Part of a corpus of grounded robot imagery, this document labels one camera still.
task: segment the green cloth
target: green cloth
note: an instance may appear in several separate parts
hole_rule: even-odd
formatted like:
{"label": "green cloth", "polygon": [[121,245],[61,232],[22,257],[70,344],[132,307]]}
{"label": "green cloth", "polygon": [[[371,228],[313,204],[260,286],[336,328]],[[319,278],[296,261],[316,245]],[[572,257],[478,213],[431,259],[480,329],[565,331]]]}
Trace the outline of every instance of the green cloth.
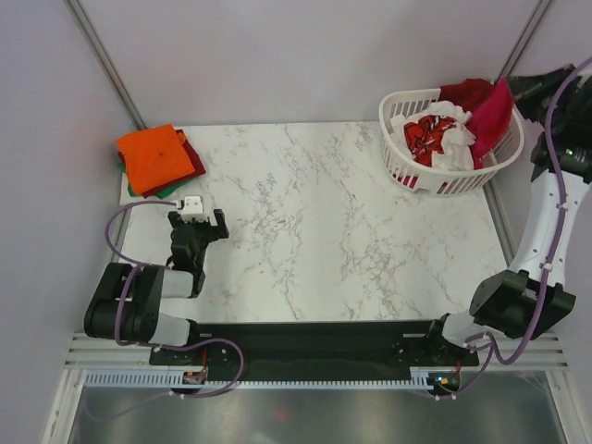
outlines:
{"label": "green cloth", "polygon": [[[122,172],[125,173],[126,172],[126,168],[123,165],[123,163],[118,162],[117,164],[119,165],[119,169]],[[166,187],[165,189],[159,191],[154,196],[158,197],[159,199],[165,199],[167,196],[169,196],[170,194],[172,194],[174,191],[176,191],[178,188],[182,187],[183,185],[185,185],[189,181],[190,181],[190,179],[183,180],[181,182],[177,182],[177,183],[171,185],[170,187]],[[128,193],[132,197],[138,197],[138,194],[136,194],[135,192],[133,192],[133,189],[131,188],[131,185],[130,185],[130,182],[129,181],[128,181]]]}

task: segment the cable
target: cable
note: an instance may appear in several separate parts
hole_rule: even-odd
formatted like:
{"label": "cable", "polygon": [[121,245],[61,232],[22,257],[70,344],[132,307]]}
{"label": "cable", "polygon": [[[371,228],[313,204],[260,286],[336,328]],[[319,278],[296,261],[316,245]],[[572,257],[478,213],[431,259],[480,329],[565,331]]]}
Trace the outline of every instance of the cable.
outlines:
{"label": "cable", "polygon": [[117,217],[119,215],[125,213],[126,211],[133,208],[134,206],[147,205],[147,204],[176,206],[175,203],[169,202],[169,201],[140,201],[140,202],[128,203],[127,205],[119,208],[113,215],[111,215],[111,217],[109,217],[109,220],[107,221],[107,225],[105,226],[105,241],[107,242],[107,246],[117,257],[119,257],[120,259],[123,259],[126,262],[129,262],[130,264],[146,265],[146,263],[136,261],[135,259],[132,259],[132,258],[126,256],[124,253],[122,253],[120,250],[118,250],[117,247],[111,241],[111,238],[109,236],[109,231],[111,231],[111,226],[113,225],[113,222],[115,222],[115,219],[117,219]]}
{"label": "cable", "polygon": [[489,353],[487,354],[487,358],[486,360],[483,362],[483,365],[481,366],[481,369],[477,372],[477,374],[475,375],[475,377],[473,378],[473,380],[471,382],[469,382],[465,387],[463,388],[459,388],[459,391],[457,391],[454,394],[450,394],[450,395],[443,395],[443,396],[436,396],[433,397],[434,399],[436,399],[436,401],[440,401],[440,400],[456,400],[459,396],[462,396],[464,393],[466,393],[479,379],[481,379],[481,376],[483,376],[483,374],[485,373],[485,371],[487,370],[487,367],[489,366],[489,363],[491,362],[491,358],[493,357],[493,347],[489,347]]}
{"label": "cable", "polygon": [[462,368],[463,368],[463,361],[459,360],[459,362],[456,364],[456,370],[454,370],[452,377],[456,377],[456,376],[460,375]]}
{"label": "cable", "polygon": [[456,390],[451,390],[450,388],[446,388],[445,384],[442,384],[442,382],[440,381],[440,383],[438,384],[438,386],[443,389],[444,391],[448,391],[448,393],[452,394],[452,395],[456,395],[458,393],[458,391],[462,388],[463,386],[463,378],[461,377],[461,374],[459,373],[456,377],[458,377],[459,379],[459,387]]}
{"label": "cable", "polygon": [[[121,340],[120,329],[121,329],[121,320],[123,317],[123,307],[126,303],[126,298],[128,297],[128,292],[130,291],[131,281],[133,280],[135,274],[138,272],[138,270],[140,268],[141,268],[140,265],[136,265],[131,269],[131,271],[129,272],[129,275],[126,279],[126,282],[123,286],[123,290],[121,291],[121,295],[119,296],[119,302],[117,303],[117,311],[116,311],[116,318],[115,318],[115,342],[117,343],[117,345],[126,346],[126,345],[135,344],[134,342],[127,342],[127,341]],[[232,378],[232,380],[230,382],[228,382],[226,384],[226,386],[224,386],[224,387],[217,388],[214,391],[208,391],[205,393],[195,393],[195,394],[191,394],[191,395],[185,395],[185,398],[210,398],[212,396],[221,395],[222,393],[226,393],[227,391],[229,391],[232,388],[232,386],[242,376],[242,372],[244,370],[244,356],[242,354],[241,348],[235,342],[231,341],[230,339],[211,338],[211,339],[202,340],[201,342],[197,342],[192,345],[184,345],[184,346],[153,344],[150,342],[148,342],[146,344],[139,344],[139,345],[143,345],[146,347],[160,347],[161,349],[171,350],[173,352],[189,352],[191,350],[199,349],[200,347],[203,347],[204,345],[215,344],[215,343],[219,343],[219,342],[221,342],[223,344],[227,344],[230,347],[232,347],[234,350],[237,351],[237,353],[239,354],[239,358],[240,358],[239,371],[234,376],[234,378]]]}

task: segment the red cloth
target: red cloth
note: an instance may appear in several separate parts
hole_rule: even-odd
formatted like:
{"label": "red cloth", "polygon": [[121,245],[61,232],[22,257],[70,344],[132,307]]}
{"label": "red cloth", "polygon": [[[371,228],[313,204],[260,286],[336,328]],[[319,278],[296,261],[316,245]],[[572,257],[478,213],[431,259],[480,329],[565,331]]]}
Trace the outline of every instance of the red cloth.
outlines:
{"label": "red cloth", "polygon": [[440,102],[449,101],[461,106],[464,111],[474,112],[493,93],[495,86],[483,79],[467,79],[456,85],[440,88]]}
{"label": "red cloth", "polygon": [[406,187],[409,187],[411,189],[415,188],[415,184],[417,183],[417,176],[400,176],[397,179],[400,183],[402,183],[403,185],[405,185]]}
{"label": "red cloth", "polygon": [[483,167],[481,158],[496,146],[510,126],[514,99],[505,79],[501,79],[489,98],[479,106],[466,128],[475,135],[471,147],[475,169]]}
{"label": "red cloth", "polygon": [[444,154],[444,132],[456,127],[456,119],[442,116],[423,116],[417,123],[409,122],[403,127],[407,147],[413,160],[426,167],[432,166],[432,153]]}

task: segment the stack of folded clothes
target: stack of folded clothes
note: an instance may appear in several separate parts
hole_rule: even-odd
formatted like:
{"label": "stack of folded clothes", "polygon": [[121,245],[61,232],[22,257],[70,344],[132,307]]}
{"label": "stack of folded clothes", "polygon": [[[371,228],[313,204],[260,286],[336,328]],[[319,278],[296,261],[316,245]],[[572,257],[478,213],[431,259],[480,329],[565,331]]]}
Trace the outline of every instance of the stack of folded clothes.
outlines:
{"label": "stack of folded clothes", "polygon": [[164,199],[205,174],[204,164],[183,130],[170,124],[127,134],[117,140],[117,148],[131,196]]}

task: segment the white cloth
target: white cloth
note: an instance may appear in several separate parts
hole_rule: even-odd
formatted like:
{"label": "white cloth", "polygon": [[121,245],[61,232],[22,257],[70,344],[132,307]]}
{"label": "white cloth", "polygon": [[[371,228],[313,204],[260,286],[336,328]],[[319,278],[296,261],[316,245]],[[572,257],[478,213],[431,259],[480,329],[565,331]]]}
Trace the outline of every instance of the white cloth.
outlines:
{"label": "white cloth", "polygon": [[475,169],[470,146],[475,143],[475,136],[464,125],[471,118],[460,106],[452,102],[433,102],[421,113],[405,118],[403,114],[393,116],[390,120],[393,132],[390,138],[397,148],[408,158],[413,159],[405,140],[404,126],[409,122],[417,123],[424,116],[452,117],[457,120],[456,128],[447,129],[442,136],[444,154],[432,153],[432,167],[448,171],[470,171]]}

